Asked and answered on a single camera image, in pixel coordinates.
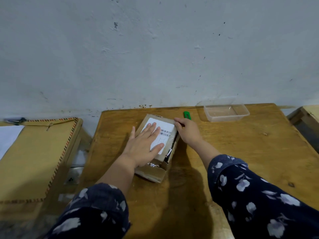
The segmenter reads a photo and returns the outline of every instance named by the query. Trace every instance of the finger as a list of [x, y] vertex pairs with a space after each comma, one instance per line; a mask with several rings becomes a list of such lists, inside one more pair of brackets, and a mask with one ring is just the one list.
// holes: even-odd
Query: finger
[[162, 150], [162, 148], [164, 147], [164, 144], [163, 143], [160, 143], [158, 145], [156, 145], [151, 151], [151, 155], [152, 155], [152, 158], [155, 158], [155, 156]]
[[179, 117], [175, 117], [174, 121], [179, 122], [179, 123], [184, 124], [184, 125], [186, 125], [187, 123], [190, 122], [190, 120], [187, 118], [179, 118]]
[[155, 128], [156, 128], [156, 122], [153, 122], [152, 126], [144, 133], [143, 136], [148, 138], [154, 132]]
[[176, 126], [178, 132], [181, 133], [183, 130], [183, 127], [181, 126], [181, 124], [179, 122], [176, 122], [174, 123], [174, 125]]
[[135, 138], [135, 127], [132, 128], [132, 131], [131, 131], [131, 134], [130, 134], [130, 137], [129, 137], [129, 140]]
[[146, 125], [146, 128], [144, 128], [144, 130], [139, 134], [139, 136], [142, 136], [144, 133], [146, 133], [147, 130], [148, 130], [150, 127], [151, 127], [151, 124], [150, 124], [150, 123], [147, 124], [147, 125]]
[[158, 126], [156, 130], [152, 133], [152, 135], [149, 137], [150, 141], [154, 142], [157, 136], [159, 135], [159, 133], [160, 133], [160, 127]]

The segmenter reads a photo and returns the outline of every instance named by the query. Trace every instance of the hand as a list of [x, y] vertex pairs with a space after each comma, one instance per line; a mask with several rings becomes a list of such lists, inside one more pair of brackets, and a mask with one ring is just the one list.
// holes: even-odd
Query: hand
[[174, 118], [174, 120], [176, 121], [174, 125], [176, 126], [181, 139], [190, 145], [191, 148], [194, 148], [196, 143], [203, 140], [197, 124], [194, 121], [187, 118]]
[[164, 147], [164, 144], [160, 143], [150, 151], [152, 142], [160, 133], [160, 127], [154, 131], [155, 127], [156, 122], [152, 125], [149, 123], [137, 137], [135, 137], [135, 127], [133, 127], [121, 159], [128, 159], [133, 163], [134, 168], [144, 166], [152, 161]]

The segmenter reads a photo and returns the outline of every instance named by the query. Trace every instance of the wall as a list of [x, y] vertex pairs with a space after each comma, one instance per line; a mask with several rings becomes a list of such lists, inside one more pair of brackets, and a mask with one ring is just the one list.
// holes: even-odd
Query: wall
[[1, 117], [319, 104], [319, 0], [0, 0]]

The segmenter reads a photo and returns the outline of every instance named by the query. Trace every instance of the right hand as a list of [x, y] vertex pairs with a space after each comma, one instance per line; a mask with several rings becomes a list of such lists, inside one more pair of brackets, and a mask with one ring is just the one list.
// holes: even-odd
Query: right hand
[[199, 132], [199, 129], [197, 127], [197, 124], [194, 121], [189, 120], [187, 118], [177, 118], [177, 117], [174, 118], [174, 121], [176, 121], [174, 125], [176, 126], [178, 133], [181, 136], [181, 139], [185, 143], [190, 145], [191, 148], [194, 148], [196, 143], [203, 140]]

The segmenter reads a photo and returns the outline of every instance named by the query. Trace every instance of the floral sleeve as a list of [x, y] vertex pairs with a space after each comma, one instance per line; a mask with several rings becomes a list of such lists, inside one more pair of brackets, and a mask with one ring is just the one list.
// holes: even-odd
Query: floral sleeve
[[319, 212], [250, 171], [241, 159], [215, 157], [208, 183], [235, 238], [319, 239]]
[[45, 238], [122, 238], [130, 228], [122, 192], [97, 184], [77, 194]]

